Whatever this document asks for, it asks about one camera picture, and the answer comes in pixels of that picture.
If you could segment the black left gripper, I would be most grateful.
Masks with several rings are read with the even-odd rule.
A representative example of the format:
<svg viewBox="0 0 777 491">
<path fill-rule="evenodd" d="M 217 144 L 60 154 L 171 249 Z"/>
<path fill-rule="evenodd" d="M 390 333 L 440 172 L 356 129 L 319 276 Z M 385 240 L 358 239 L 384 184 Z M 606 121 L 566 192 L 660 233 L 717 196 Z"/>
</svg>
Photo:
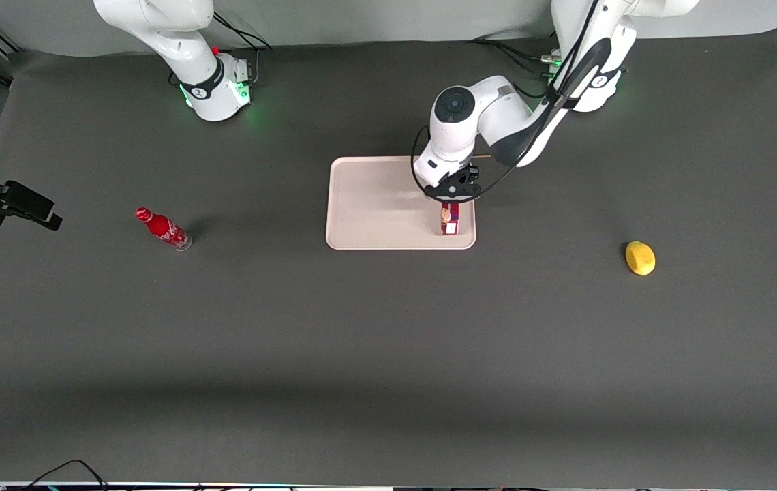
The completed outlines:
<svg viewBox="0 0 777 491">
<path fill-rule="evenodd" d="M 438 186 L 428 186 L 427 196 L 438 202 L 445 203 L 446 198 L 458 198 L 458 202 L 467 203 L 482 194 L 478 184 L 479 168 L 467 165 L 462 170 L 447 176 Z"/>
</svg>

